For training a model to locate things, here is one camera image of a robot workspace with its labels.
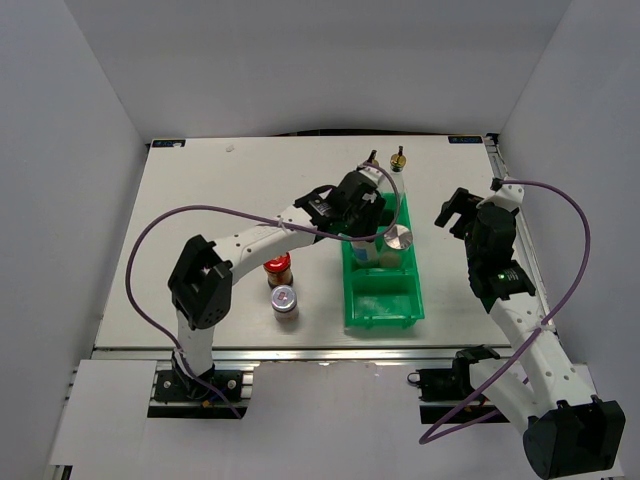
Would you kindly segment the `blue label white jar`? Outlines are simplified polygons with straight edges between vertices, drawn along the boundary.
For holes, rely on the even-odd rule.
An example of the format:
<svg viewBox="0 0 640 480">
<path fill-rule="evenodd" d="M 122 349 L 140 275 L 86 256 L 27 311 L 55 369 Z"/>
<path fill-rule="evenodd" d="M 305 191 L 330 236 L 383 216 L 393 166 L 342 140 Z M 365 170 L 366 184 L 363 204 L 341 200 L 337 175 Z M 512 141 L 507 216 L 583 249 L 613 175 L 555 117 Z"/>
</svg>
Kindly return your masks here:
<svg viewBox="0 0 640 480">
<path fill-rule="evenodd" d="M 351 243 L 353 257 L 356 263 L 363 268 L 373 268 L 379 263 L 379 254 L 376 243 L 371 241 L 354 241 Z"/>
</svg>

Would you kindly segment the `clear oil bottle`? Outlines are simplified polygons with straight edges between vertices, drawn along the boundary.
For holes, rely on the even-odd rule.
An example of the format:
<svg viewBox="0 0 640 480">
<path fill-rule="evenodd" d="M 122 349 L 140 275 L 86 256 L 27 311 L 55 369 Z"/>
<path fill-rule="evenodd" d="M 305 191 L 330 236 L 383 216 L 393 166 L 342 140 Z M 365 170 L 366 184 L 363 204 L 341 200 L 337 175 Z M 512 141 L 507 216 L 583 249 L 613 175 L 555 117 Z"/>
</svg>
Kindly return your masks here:
<svg viewBox="0 0 640 480">
<path fill-rule="evenodd" d="M 372 150 L 369 157 L 366 160 L 367 163 L 372 164 L 372 165 L 379 165 L 379 162 L 377 160 L 377 151 L 376 150 Z"/>
</svg>

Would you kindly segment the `silver lid spice jar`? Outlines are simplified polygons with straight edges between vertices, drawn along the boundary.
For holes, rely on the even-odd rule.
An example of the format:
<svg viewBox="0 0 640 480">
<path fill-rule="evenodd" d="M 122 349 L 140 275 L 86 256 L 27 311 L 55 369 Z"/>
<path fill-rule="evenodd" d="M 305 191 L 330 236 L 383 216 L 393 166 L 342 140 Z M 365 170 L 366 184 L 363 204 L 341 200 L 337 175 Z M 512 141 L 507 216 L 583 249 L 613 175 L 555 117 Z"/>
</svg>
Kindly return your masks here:
<svg viewBox="0 0 640 480">
<path fill-rule="evenodd" d="M 401 268 L 406 254 L 413 246 L 413 233 L 409 227 L 395 224 L 383 236 L 383 243 L 379 254 L 381 268 Z"/>
</svg>

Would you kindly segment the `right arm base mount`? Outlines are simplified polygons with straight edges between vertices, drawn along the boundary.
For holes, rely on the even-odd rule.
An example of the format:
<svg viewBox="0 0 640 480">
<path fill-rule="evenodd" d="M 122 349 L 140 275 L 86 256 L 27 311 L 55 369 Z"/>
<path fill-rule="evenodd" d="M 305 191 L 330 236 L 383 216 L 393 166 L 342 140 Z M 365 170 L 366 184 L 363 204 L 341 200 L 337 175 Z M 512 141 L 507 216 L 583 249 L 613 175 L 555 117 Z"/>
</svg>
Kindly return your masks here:
<svg viewBox="0 0 640 480">
<path fill-rule="evenodd" d="M 464 392 L 455 382 L 452 368 L 419 369 L 409 373 L 406 379 L 410 386 L 419 391 L 420 420 L 423 425 L 434 424 L 465 398 Z M 448 423 L 458 425 L 472 421 L 508 422 L 484 397 L 472 401 L 470 405 L 455 414 Z"/>
</svg>

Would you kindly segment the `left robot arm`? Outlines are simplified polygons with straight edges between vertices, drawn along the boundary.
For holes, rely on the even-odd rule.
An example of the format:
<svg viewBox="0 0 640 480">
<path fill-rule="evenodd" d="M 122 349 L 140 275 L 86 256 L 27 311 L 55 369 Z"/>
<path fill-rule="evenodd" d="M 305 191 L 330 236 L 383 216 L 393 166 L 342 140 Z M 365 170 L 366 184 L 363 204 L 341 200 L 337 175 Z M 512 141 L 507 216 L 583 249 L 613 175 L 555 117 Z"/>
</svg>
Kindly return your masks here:
<svg viewBox="0 0 640 480">
<path fill-rule="evenodd" d="M 209 396 L 215 367 L 215 326 L 229 313 L 232 288 L 267 261 L 325 238 L 371 241 L 378 233 L 385 199 L 385 174 L 360 166 L 326 195 L 316 188 L 273 218 L 214 241 L 189 239 L 169 277 L 178 317 L 178 351 L 172 355 L 177 387 L 188 398 Z"/>
</svg>

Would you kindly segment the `dark sauce glass bottle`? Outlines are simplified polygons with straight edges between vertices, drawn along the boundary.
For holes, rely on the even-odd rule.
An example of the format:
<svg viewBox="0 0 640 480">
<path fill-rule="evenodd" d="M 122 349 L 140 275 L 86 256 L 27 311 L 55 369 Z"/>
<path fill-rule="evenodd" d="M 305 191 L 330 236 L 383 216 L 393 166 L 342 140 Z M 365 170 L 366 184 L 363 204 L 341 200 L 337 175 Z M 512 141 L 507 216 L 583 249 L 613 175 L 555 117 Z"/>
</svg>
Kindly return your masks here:
<svg viewBox="0 0 640 480">
<path fill-rule="evenodd" d="M 384 179 L 380 185 L 380 192 L 385 199 L 385 207 L 381 216 L 381 225 L 388 226 L 394 218 L 396 208 L 396 199 L 399 198 L 400 202 L 404 201 L 405 197 L 405 185 L 403 178 L 403 170 L 406 166 L 407 158 L 404 155 L 404 147 L 400 145 L 396 153 L 391 155 L 389 160 L 388 173 L 396 185 L 397 192 L 394 192 L 393 187 L 387 179 Z"/>
</svg>

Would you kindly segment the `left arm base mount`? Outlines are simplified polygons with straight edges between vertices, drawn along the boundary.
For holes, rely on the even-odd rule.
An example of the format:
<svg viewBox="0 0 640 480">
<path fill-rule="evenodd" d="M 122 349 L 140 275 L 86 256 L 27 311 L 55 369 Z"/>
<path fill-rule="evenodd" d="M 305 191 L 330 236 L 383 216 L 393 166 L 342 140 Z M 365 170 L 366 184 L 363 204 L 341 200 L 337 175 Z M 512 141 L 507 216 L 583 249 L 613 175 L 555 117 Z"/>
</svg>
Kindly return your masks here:
<svg viewBox="0 0 640 480">
<path fill-rule="evenodd" d="M 247 413 L 252 386 L 252 367 L 218 363 L 196 381 L 170 362 L 161 362 L 154 374 L 147 417 L 240 420 Z"/>
</svg>

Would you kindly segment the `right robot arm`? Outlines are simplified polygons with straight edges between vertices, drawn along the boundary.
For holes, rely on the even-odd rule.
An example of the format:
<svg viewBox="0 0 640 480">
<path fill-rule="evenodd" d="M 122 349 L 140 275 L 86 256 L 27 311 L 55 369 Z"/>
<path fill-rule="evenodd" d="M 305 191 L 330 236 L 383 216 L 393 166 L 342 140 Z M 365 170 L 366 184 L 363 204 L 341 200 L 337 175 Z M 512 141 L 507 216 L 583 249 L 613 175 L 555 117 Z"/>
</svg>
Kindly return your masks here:
<svg viewBox="0 0 640 480">
<path fill-rule="evenodd" d="M 460 351 L 451 374 L 463 400 L 422 437 L 442 437 L 439 426 L 469 403 L 487 398 L 521 435 L 526 458 L 541 479 L 586 474 L 613 467 L 626 418 L 619 403 L 602 400 L 565 353 L 552 316 L 514 258 L 517 215 L 524 187 L 495 180 L 486 198 L 457 189 L 435 224 L 451 217 L 452 235 L 465 245 L 469 282 L 485 311 L 514 350 L 503 360 L 487 347 Z"/>
</svg>

